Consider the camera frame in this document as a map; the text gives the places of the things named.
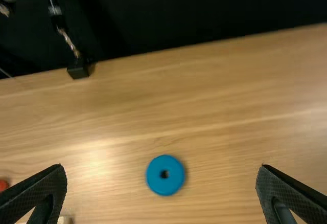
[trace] blue washer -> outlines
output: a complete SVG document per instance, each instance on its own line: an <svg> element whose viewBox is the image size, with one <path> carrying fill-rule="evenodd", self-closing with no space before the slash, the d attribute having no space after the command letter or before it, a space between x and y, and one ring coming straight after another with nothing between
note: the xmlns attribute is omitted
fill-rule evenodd
<svg viewBox="0 0 327 224"><path fill-rule="evenodd" d="M173 156L161 155L151 161L146 177L152 191L161 196L170 196L183 186L185 170Z"/></svg>

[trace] black background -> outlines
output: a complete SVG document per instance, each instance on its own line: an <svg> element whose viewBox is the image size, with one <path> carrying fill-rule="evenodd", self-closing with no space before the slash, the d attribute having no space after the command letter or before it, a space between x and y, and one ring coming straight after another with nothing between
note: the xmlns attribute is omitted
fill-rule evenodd
<svg viewBox="0 0 327 224"><path fill-rule="evenodd" d="M327 0L58 0L69 34L96 61L327 20ZM13 76L73 58L47 0L18 0L0 15L0 68Z"/></svg>

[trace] wood grain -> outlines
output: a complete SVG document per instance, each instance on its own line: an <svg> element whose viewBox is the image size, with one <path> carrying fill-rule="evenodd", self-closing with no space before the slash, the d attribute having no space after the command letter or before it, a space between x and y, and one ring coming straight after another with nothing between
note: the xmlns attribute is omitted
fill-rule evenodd
<svg viewBox="0 0 327 224"><path fill-rule="evenodd" d="M105 61L0 81L0 175L61 163L76 223L265 223L255 178L270 164L327 194L327 26ZM145 183L161 154L180 192Z"/></svg>

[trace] tabletop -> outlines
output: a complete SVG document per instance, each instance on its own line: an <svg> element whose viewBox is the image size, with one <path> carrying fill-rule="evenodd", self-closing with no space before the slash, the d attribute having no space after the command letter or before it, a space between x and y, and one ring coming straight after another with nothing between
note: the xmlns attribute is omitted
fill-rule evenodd
<svg viewBox="0 0 327 224"><path fill-rule="evenodd" d="M103 61L0 81L0 176L65 168L75 223L265 223L262 163L327 194L327 26ZM145 172L186 167L173 196Z"/></svg>

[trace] blue disc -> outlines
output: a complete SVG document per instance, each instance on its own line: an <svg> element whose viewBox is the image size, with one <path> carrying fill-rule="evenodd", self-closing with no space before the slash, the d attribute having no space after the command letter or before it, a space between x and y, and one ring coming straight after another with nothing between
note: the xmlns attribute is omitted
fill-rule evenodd
<svg viewBox="0 0 327 224"><path fill-rule="evenodd" d="M176 193L184 184L183 165L170 155L161 155L151 161L147 169L149 188L161 196Z"/></svg>

